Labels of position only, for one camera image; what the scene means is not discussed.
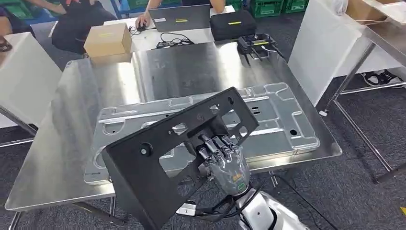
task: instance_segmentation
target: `cardboard box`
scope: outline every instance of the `cardboard box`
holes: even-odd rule
[[[90,58],[130,53],[131,35],[125,23],[94,26],[84,48]]]
[[[399,0],[377,0],[382,4],[394,3]],[[371,7],[363,0],[348,0],[348,7],[346,14],[354,20],[374,20],[383,21],[386,19],[386,15],[379,12],[379,10]],[[370,24],[372,21],[359,21],[361,24]]]

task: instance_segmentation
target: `sneaker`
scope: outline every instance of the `sneaker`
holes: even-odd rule
[[[380,78],[385,78],[387,83],[403,82],[403,80],[400,77],[392,74],[391,72],[389,72],[386,69],[378,75],[378,78],[379,77]],[[403,85],[393,86],[392,88],[400,89],[400,88],[403,88]]]
[[[375,72],[366,72],[361,73],[362,77],[364,78],[365,83],[369,86],[377,86],[379,84],[378,75]]]
[[[366,73],[361,73],[361,75],[364,78],[365,83],[367,83],[369,86],[378,86],[378,85],[385,85],[389,83],[397,83],[397,82],[402,82],[403,80],[389,72],[388,70],[380,70],[380,71],[374,71],[374,72],[366,72]],[[394,86],[392,88],[402,88],[403,86]]]

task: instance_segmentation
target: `robot finger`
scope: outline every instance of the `robot finger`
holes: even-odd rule
[[[231,156],[232,150],[231,150],[220,138],[218,138],[218,137],[214,137],[214,138],[213,138],[213,141],[214,141],[215,145],[220,148],[221,152],[222,152],[223,155],[224,155],[224,158],[225,158],[227,161],[230,161],[230,160],[231,160],[231,157],[232,157],[232,156]]]

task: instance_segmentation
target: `person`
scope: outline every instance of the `person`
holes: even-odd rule
[[[97,0],[60,0],[52,4],[46,0],[27,0],[34,5],[61,14],[52,33],[52,44],[61,50],[83,55],[87,35],[92,26],[117,20]]]
[[[23,32],[31,32],[35,37],[34,31],[29,25],[0,5],[0,36]]]
[[[136,27],[140,27],[143,24],[149,25],[151,21],[151,16],[149,15],[148,10],[157,8],[161,4],[162,0],[149,0],[148,5],[145,9],[145,12],[141,14],[136,22]],[[216,13],[221,13],[224,11],[224,7],[226,6],[225,0],[182,0],[183,6],[194,6],[194,5],[204,5],[210,4]]]

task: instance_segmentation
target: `black case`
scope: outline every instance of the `black case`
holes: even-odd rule
[[[241,10],[213,15],[210,18],[210,27],[214,40],[221,41],[253,35],[257,24],[248,11]]]

